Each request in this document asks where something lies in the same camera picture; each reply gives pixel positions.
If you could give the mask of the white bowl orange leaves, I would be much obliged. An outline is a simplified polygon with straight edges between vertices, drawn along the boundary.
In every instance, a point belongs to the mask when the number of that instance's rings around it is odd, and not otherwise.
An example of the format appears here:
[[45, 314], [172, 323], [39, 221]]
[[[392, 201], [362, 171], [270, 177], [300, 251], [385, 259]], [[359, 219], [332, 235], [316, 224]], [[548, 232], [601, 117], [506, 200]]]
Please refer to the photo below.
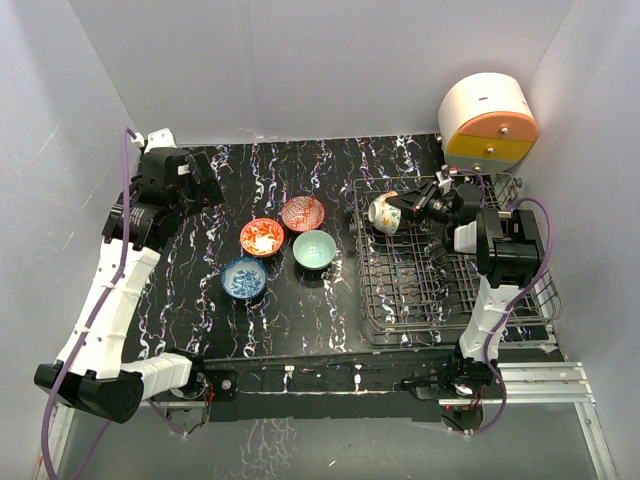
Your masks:
[[389, 198], [396, 197], [396, 191], [383, 193], [376, 197], [368, 208], [368, 220], [380, 233], [394, 235], [401, 223], [401, 210], [389, 202]]

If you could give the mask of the red geometric pattern bowl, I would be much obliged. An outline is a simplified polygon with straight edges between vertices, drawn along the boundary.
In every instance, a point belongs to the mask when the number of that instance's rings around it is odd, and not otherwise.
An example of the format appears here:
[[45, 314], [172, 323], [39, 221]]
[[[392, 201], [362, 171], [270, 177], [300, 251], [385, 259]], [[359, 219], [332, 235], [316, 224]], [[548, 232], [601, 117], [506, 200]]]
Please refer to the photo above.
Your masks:
[[325, 208], [315, 197], [298, 196], [286, 202], [281, 218], [291, 231], [304, 233], [320, 227], [325, 218]]

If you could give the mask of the blue white pattern bowl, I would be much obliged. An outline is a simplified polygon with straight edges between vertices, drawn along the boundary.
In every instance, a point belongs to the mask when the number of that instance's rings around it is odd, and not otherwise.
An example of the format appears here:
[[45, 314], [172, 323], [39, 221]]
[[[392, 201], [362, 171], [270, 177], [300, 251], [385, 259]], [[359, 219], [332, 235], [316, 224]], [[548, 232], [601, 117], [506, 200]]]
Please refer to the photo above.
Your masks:
[[220, 280], [224, 292], [229, 296], [238, 300], [250, 300], [266, 288], [267, 270], [257, 258], [239, 257], [224, 267]]

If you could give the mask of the teal dotted pattern bowl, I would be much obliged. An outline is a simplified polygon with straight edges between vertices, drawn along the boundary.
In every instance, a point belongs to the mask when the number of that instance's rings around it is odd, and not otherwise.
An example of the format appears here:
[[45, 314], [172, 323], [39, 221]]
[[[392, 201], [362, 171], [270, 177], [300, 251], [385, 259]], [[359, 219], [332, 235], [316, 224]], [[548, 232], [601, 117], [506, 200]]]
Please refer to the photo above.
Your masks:
[[335, 240], [321, 230], [309, 230], [301, 233], [293, 243], [295, 260], [309, 270], [321, 270], [328, 267], [337, 252]]

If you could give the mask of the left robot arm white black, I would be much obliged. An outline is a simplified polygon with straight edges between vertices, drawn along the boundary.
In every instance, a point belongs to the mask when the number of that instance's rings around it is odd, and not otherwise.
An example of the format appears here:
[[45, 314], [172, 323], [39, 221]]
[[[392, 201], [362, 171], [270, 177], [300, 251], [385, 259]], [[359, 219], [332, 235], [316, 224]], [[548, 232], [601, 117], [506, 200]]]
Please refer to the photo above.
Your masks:
[[128, 191], [102, 230], [95, 276], [76, 325], [56, 360], [37, 367], [34, 382], [71, 408], [127, 422], [151, 397], [177, 391], [200, 396], [207, 376], [186, 352], [125, 363], [122, 352], [142, 290], [162, 251], [185, 221], [224, 198], [203, 153], [158, 147], [141, 155]]

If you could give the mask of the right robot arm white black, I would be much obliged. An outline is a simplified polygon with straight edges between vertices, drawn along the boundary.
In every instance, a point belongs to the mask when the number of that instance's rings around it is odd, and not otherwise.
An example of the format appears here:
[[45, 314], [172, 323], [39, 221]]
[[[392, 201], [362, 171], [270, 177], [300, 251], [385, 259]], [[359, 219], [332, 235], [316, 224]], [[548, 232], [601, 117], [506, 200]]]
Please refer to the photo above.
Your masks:
[[460, 397], [497, 378], [501, 332], [546, 269], [548, 252], [533, 211], [486, 208], [483, 200], [480, 186], [465, 183], [445, 194], [429, 182], [385, 200], [403, 218], [443, 225], [447, 252], [475, 257], [480, 283], [470, 320], [436, 374], [440, 388]]

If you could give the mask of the orange floral pattern bowl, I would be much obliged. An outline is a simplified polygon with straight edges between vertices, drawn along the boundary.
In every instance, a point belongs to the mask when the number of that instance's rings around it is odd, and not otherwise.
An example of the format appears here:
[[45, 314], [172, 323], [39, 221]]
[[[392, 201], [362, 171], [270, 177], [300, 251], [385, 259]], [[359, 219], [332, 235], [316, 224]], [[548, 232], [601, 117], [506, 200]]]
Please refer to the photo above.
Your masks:
[[255, 257], [265, 258], [276, 254], [284, 242], [284, 229], [270, 218], [249, 221], [241, 230], [240, 245]]

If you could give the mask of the round pastel drawer cabinet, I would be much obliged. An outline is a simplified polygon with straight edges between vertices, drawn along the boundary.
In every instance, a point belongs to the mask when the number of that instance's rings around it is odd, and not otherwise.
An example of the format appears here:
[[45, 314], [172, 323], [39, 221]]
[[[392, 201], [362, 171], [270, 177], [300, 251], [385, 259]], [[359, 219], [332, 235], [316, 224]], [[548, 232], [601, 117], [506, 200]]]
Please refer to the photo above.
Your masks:
[[445, 163], [481, 173], [510, 169], [539, 136], [519, 82], [496, 72], [476, 73], [451, 87], [438, 126]]

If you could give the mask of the aluminium rail frame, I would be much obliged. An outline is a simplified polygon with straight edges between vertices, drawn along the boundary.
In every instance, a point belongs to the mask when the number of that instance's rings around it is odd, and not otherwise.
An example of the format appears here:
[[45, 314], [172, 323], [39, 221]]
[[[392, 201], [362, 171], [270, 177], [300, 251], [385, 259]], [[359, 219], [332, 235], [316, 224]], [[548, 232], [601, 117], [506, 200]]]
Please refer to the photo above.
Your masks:
[[435, 361], [360, 358], [274, 358], [205, 361], [177, 354], [123, 366], [112, 379], [63, 373], [42, 365], [35, 384], [49, 396], [42, 426], [42, 466], [54, 475], [63, 421], [82, 411], [107, 423], [129, 421], [143, 406], [171, 429], [181, 410], [202, 423], [264, 418], [409, 418], [426, 427], [467, 437], [485, 431], [486, 405], [568, 403], [576, 408], [601, 479], [616, 475], [595, 399], [578, 362], [505, 363], [457, 380]]

